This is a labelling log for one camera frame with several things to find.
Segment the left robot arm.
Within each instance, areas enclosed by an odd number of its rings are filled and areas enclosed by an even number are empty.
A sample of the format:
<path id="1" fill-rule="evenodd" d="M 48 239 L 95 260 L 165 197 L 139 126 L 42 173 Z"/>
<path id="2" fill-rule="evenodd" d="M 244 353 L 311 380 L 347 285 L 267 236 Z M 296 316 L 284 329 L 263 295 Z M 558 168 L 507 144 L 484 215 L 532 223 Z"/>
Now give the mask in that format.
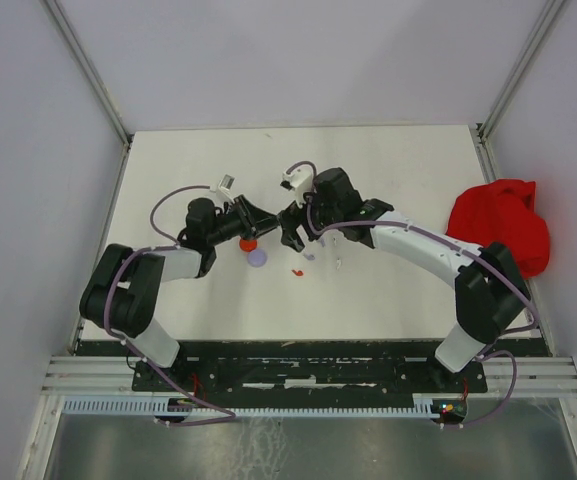
<path id="1" fill-rule="evenodd" d="M 79 305 L 84 319 L 155 364 L 155 379 L 169 390 L 187 383 L 189 366 L 178 359 L 178 341 L 154 317 L 160 285 L 202 278 L 216 261 L 218 245 L 236 237 L 255 240 L 280 226 L 276 214 L 254 206 L 243 195 L 224 208 L 197 198 L 189 203 L 185 222 L 171 246 L 139 250 L 107 246 Z"/>

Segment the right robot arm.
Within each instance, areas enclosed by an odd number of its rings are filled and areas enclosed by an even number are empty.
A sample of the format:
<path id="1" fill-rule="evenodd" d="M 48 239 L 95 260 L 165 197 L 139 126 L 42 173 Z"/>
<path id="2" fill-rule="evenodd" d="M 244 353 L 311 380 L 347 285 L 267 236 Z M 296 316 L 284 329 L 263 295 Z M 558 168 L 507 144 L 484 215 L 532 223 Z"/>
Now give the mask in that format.
<path id="1" fill-rule="evenodd" d="M 312 163 L 299 162 L 283 173 L 281 185 L 294 196 L 280 214 L 284 245 L 303 250 L 299 228 L 312 241 L 339 231 L 346 240 L 398 256 L 453 288 L 456 324 L 426 368 L 437 390 L 459 384 L 464 367 L 532 306 L 518 265 L 501 243 L 483 247 L 419 227 L 389 203 L 362 198 L 341 168 L 318 172 Z"/>

